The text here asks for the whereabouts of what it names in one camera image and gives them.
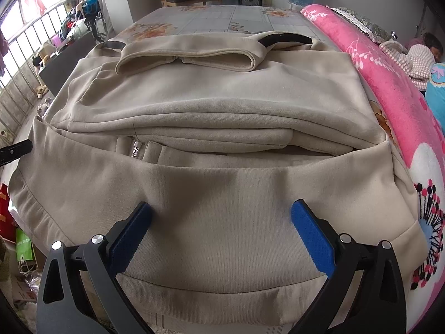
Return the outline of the child in purple clothes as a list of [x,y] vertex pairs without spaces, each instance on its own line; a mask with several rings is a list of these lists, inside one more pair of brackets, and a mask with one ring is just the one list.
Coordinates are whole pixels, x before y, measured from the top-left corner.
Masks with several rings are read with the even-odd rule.
[[414,45],[426,46],[433,54],[435,62],[441,62],[442,56],[444,54],[444,48],[439,39],[432,33],[424,33],[419,38],[412,38],[407,42],[406,49],[410,50],[410,48]]

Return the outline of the metal window railing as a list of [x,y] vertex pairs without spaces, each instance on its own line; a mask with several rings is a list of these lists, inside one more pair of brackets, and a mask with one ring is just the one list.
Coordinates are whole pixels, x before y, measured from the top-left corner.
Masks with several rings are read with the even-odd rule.
[[4,58],[1,76],[1,145],[13,142],[24,121],[37,103],[41,85],[33,57],[40,46],[52,41],[67,16],[66,1],[49,7],[43,15],[24,25],[8,40],[9,52]]

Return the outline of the green paper bag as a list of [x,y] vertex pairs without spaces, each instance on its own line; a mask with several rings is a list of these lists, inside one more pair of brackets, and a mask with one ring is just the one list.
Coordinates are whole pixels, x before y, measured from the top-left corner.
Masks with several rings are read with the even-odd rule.
[[33,243],[20,228],[16,229],[16,257],[18,262],[34,260]]

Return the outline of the red paper bag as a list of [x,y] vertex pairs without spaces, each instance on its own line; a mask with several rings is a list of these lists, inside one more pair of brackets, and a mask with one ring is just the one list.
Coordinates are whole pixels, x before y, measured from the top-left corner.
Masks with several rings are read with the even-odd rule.
[[9,203],[8,187],[2,183],[0,192],[0,234],[2,238],[15,243],[17,224],[9,212]]

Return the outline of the pink floral blanket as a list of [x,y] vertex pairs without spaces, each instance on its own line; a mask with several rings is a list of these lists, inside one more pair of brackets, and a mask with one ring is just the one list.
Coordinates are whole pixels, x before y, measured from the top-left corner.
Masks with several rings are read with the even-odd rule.
[[407,74],[356,26],[320,4],[302,15],[348,53],[385,115],[415,186],[426,260],[410,278],[409,333],[444,332],[444,134]]

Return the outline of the blue cartoon blanket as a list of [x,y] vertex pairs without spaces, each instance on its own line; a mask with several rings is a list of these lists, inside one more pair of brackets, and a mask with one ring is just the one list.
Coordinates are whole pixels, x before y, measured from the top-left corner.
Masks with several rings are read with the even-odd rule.
[[431,109],[436,120],[441,125],[441,131],[445,128],[445,65],[436,63],[431,67],[426,89],[426,103]]

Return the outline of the checkered pink white garment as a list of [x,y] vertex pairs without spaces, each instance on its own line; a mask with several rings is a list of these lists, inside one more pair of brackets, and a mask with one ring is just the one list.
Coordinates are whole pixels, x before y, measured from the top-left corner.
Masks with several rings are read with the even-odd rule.
[[379,47],[407,74],[420,92],[426,92],[430,71],[435,64],[430,48],[423,44],[415,44],[407,50],[394,40],[383,42]]

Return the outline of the lace trimmed grey pillow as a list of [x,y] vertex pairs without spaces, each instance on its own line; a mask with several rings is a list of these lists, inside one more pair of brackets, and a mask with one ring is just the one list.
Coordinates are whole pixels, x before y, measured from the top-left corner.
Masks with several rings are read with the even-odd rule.
[[392,36],[379,25],[352,9],[339,7],[331,8],[331,10],[357,27],[363,34],[367,35],[372,42],[378,45],[392,38]]

